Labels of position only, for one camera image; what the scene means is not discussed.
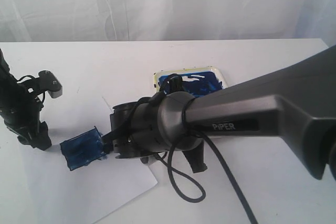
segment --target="white backdrop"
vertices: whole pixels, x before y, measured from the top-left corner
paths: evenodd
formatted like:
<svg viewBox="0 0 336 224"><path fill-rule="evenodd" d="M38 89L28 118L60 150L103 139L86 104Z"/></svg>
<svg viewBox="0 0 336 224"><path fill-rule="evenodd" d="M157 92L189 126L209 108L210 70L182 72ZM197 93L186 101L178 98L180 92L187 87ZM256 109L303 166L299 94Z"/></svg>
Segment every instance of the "white backdrop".
<svg viewBox="0 0 336 224"><path fill-rule="evenodd" d="M0 0L0 41L322 38L336 0Z"/></svg>

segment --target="white paper sheet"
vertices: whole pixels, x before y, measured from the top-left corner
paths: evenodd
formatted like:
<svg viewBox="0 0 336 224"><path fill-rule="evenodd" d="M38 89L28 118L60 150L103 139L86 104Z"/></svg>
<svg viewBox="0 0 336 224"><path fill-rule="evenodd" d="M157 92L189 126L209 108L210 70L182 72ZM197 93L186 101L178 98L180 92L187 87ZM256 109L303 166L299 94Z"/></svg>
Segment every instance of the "white paper sheet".
<svg viewBox="0 0 336 224"><path fill-rule="evenodd" d="M41 120L49 126L53 146L45 152L20 147L40 223L96 222L157 183L139 159L120 160L114 154L70 172L59 143L94 126L109 132L109 108L93 90L46 103Z"/></svg>

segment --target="white table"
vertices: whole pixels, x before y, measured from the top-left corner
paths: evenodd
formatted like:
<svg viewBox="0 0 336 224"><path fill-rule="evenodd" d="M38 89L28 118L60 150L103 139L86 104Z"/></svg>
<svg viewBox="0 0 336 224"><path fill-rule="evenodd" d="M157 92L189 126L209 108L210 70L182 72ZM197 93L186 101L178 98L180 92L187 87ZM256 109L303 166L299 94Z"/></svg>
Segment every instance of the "white table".
<svg viewBox="0 0 336 224"><path fill-rule="evenodd" d="M152 95L153 74L163 69L216 66L232 86L327 48L320 39L18 42L0 43L0 47L16 77L49 69L64 86L62 99L66 99L67 89L80 90L89 78L97 83L96 91L110 105ZM45 106L57 106L57 100L47 98ZM0 134L5 131L1 123ZM328 167L323 180L315 180L276 137L226 137L215 143L259 223L335 223L336 183ZM14 135L10 139L0 137L1 223L36 222L18 145ZM165 167L156 162L150 169L159 184L99 223L249 223L224 171L207 147L205 163L206 172L192 175L207 191L203 202L191 204L180 199ZM181 153L174 155L173 165L191 174ZM182 191L196 196L197 189L189 182L179 176L176 180Z"/></svg>

